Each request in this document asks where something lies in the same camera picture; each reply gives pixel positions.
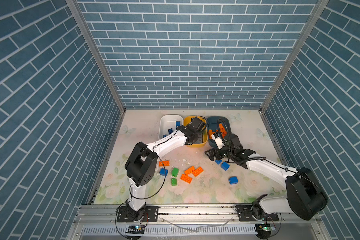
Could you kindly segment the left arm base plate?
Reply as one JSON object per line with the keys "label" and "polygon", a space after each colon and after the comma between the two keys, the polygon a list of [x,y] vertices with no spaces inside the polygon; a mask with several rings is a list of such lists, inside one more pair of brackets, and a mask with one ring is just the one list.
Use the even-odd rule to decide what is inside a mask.
{"label": "left arm base plate", "polygon": [[157,222],[159,215],[158,206],[143,206],[140,210],[133,210],[128,204],[127,206],[119,207],[117,210],[117,223],[132,223],[132,222]]}

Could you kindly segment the orange lego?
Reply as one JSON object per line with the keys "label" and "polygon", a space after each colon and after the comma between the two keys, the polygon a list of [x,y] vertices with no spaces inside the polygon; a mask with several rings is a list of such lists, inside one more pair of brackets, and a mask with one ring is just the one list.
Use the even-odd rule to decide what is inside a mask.
{"label": "orange lego", "polygon": [[160,167],[168,167],[170,166],[170,161],[159,161]]}
{"label": "orange lego", "polygon": [[202,167],[198,167],[197,169],[195,169],[192,174],[197,177],[198,175],[200,175],[204,170],[202,169]]}
{"label": "orange lego", "polygon": [[182,174],[180,179],[188,184],[190,184],[193,180],[193,178],[191,178],[185,174]]}
{"label": "orange lego", "polygon": [[226,131],[226,129],[225,129],[225,127],[224,127],[224,125],[223,124],[219,124],[219,131],[221,132],[221,133],[226,133],[227,131]]}
{"label": "orange lego", "polygon": [[213,132],[212,130],[209,130],[209,132],[208,132],[209,140],[212,140],[213,134],[215,134],[215,132]]}

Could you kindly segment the orange lego bottom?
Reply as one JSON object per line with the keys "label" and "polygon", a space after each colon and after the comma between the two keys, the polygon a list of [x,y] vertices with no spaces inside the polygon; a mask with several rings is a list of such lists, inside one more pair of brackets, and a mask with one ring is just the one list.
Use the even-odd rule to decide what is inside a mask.
{"label": "orange lego bottom", "polygon": [[182,174],[180,179],[188,184],[190,184],[193,180],[193,178],[191,178],[185,174]]}

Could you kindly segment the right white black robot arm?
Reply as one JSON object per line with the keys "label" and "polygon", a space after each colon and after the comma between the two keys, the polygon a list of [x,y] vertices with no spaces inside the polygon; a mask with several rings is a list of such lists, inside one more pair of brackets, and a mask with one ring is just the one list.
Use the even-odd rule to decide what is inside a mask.
{"label": "right white black robot arm", "polygon": [[211,136],[216,147],[205,151],[211,161],[227,159],[246,170],[257,172],[281,185],[286,190],[282,196],[263,194],[252,203],[251,211],[258,221],[270,214],[295,214],[303,220],[311,220],[328,204],[329,198],[313,171],[284,166],[259,155],[251,149],[244,149],[239,137],[220,133]]}

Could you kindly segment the orange lego diagonal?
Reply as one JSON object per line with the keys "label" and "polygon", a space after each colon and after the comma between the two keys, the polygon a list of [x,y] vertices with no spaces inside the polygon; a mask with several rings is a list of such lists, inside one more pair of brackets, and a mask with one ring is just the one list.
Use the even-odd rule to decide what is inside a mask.
{"label": "orange lego diagonal", "polygon": [[195,167],[189,167],[188,169],[186,169],[185,170],[185,175],[190,175],[190,174],[192,174],[193,172],[194,172],[194,170],[195,170]]}

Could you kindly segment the green lego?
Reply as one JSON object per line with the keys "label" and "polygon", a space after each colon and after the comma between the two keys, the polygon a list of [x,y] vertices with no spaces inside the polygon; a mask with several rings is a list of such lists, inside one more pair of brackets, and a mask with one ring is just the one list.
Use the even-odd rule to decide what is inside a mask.
{"label": "green lego", "polygon": [[171,172],[171,176],[173,178],[176,178],[178,176],[178,174],[179,174],[179,169],[178,168],[173,168],[172,172]]}
{"label": "green lego", "polygon": [[177,179],[175,178],[171,178],[171,186],[177,186],[178,185],[178,182],[177,182]]}

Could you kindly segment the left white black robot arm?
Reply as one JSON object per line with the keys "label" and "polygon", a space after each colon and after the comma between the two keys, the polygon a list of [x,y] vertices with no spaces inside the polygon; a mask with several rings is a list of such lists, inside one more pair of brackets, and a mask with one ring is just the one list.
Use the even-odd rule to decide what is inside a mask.
{"label": "left white black robot arm", "polygon": [[146,200],[152,198],[146,196],[146,185],[155,174],[157,162],[177,148],[195,144],[206,129],[206,120],[193,117],[187,125],[176,127],[176,130],[156,142],[139,142],[135,145],[125,164],[130,184],[130,196],[126,200],[129,220],[138,222],[145,216]]}

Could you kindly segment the green lego bottom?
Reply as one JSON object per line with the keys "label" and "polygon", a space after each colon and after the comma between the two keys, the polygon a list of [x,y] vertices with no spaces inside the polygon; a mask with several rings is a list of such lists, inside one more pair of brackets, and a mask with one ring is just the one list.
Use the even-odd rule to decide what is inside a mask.
{"label": "green lego bottom", "polygon": [[177,182],[177,179],[175,178],[171,178],[171,186],[177,186],[178,185],[178,182]]}

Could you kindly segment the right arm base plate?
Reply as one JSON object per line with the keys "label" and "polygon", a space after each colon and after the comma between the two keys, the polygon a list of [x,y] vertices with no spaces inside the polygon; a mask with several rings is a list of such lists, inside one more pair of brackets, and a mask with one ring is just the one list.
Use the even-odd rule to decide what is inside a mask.
{"label": "right arm base plate", "polygon": [[238,214],[240,222],[251,222],[251,221],[279,221],[278,214],[266,214],[260,207],[253,205],[235,205],[235,211]]}

